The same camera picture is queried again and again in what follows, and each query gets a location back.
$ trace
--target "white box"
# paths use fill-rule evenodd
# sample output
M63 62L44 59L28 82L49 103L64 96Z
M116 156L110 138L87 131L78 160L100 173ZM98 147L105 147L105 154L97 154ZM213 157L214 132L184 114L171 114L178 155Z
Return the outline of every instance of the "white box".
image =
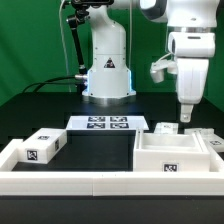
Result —
M163 135L136 131L134 171L183 172L210 169L210 153L200 133Z
M47 164L66 143L66 130L41 128L18 147L18 161Z
M201 133L202 138L206 140L216 152L224 152L224 139L216 135L213 128L189 128L184 130L184 134L190 134L196 131Z
M154 134L178 134L178 126L178 123L157 123Z

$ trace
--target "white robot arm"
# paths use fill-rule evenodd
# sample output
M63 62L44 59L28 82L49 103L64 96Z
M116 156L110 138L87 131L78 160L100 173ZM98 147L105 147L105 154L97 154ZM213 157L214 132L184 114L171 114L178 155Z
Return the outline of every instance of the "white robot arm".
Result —
M111 20L107 14L111 8L128 9L130 4L137 5L138 0L71 0L76 9L75 16L68 22L77 42L77 26L87 19L92 30L93 64L81 75L85 77L87 88L82 92L85 101L98 104L121 104L132 100L136 94L132 90L131 71L126 66L126 32L117 22ZM76 47L80 56L79 64L83 60L79 44Z
M191 120L194 104L202 98L209 58L215 53L219 0L140 0L143 14L155 22L168 22L167 50L171 61L160 60L151 67L156 82L163 80L164 68L177 74L176 89L182 122Z

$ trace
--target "warning label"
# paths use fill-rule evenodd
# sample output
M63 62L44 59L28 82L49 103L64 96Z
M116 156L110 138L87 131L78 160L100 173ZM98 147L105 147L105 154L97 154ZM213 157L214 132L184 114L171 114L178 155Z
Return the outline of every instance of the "warning label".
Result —
M114 62L111 58L107 60L107 63L104 65L104 68L115 68Z

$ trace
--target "green wall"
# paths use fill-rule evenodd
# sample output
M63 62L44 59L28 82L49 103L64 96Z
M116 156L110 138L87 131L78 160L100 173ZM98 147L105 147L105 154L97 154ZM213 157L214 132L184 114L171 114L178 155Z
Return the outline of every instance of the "green wall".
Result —
M65 62L59 28L60 0L1 0L0 3L0 105L20 93L27 85L65 76ZM64 21L74 12L63 11ZM109 11L111 18L129 32L129 11ZM71 74L78 72L71 33L64 22ZM91 31L89 24L79 29L88 67L91 66ZM154 84L149 76L151 62L165 54L166 25L147 21L139 10L133 11L132 64L134 88L138 92L173 92L172 75ZM205 96L224 111L224 12L218 18L216 56L211 60ZM68 87L47 86L42 91L68 91Z

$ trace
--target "black table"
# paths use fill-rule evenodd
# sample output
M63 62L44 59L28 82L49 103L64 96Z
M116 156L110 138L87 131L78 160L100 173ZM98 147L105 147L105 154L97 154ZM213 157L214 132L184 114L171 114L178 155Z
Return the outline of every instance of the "black table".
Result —
M24 93L0 107L0 149L11 139L26 139L42 127L65 128L71 115L142 115L150 127L149 132L153 132L157 122L179 123L179 114L180 104L174 93L138 93L135 102L111 107L83 103L75 93ZM179 133L183 133L185 128L198 127L214 128L215 133L224 138L224 113L203 99L195 106L191 123L179 123ZM91 135L104 138L105 144L108 141L105 134L83 132L70 133L69 139L84 139L85 142ZM123 157L131 157L134 133L117 136L121 139L120 146L125 146L124 142L129 144ZM65 151L73 147L73 141L67 147ZM111 163L101 167L86 167L86 164L76 167L66 163L69 155L61 158L63 162L55 163L53 160L48 167L17 164L14 171L85 171L105 167L110 170L108 164ZM130 158L124 158L112 165L111 170L131 171L131 163ZM1 223L223 223L223 218L222 196L0 197Z

